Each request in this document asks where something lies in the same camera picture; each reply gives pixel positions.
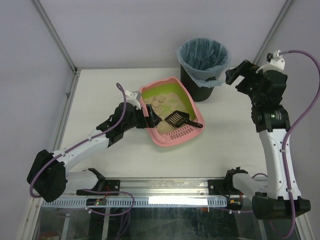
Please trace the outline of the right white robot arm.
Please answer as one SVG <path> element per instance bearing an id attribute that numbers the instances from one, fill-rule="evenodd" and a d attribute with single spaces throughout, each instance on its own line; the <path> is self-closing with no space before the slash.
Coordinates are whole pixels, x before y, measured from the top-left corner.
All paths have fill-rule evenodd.
<path id="1" fill-rule="evenodd" d="M 293 220 L 311 210 L 310 201 L 302 198 L 291 160 L 291 124 L 288 112 L 281 105 L 288 79 L 283 69 L 283 59 L 280 64 L 269 63 L 263 67 L 244 60 L 225 73 L 228 85 L 243 77 L 235 88 L 247 95 L 252 104 L 251 119 L 264 151 L 267 186 L 260 185 L 240 167 L 228 170 L 223 184 L 230 194 L 243 193 L 259 220 Z"/>

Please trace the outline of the black litter scoop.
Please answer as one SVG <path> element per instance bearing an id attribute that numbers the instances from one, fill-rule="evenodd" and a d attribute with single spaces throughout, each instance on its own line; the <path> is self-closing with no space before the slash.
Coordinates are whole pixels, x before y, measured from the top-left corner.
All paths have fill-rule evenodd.
<path id="1" fill-rule="evenodd" d="M 165 118 L 165 121 L 175 128 L 180 128 L 182 125 L 190 125 L 195 128 L 203 128 L 201 123 L 197 123 L 190 120 L 190 114 L 187 112 L 175 110 Z"/>

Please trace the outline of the pink green litter box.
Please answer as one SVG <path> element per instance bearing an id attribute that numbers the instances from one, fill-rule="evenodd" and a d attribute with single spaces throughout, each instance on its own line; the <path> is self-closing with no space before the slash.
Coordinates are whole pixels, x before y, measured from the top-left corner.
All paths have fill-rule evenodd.
<path id="1" fill-rule="evenodd" d="M 187 142 L 205 129 L 205 121 L 191 95 L 176 77 L 157 80 L 139 89 L 142 107 L 151 105 L 152 110 L 161 118 L 161 122 L 147 131 L 153 142 L 160 147 L 172 147 Z M 166 121 L 173 112 L 189 114 L 189 120 L 203 127 L 183 123 L 175 127 Z"/>

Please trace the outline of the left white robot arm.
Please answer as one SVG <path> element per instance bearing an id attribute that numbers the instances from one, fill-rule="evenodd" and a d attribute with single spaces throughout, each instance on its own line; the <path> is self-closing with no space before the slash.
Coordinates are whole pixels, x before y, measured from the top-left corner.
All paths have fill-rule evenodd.
<path id="1" fill-rule="evenodd" d="M 37 153 L 26 179 L 30 195 L 50 203 L 67 192 L 104 194 L 107 181 L 99 171 L 88 168 L 73 172 L 72 169 L 91 155 L 117 143 L 126 131 L 155 129 L 161 121 L 149 104 L 138 108 L 131 103 L 120 103 L 114 113 L 86 139 L 54 152 L 44 149 Z"/>

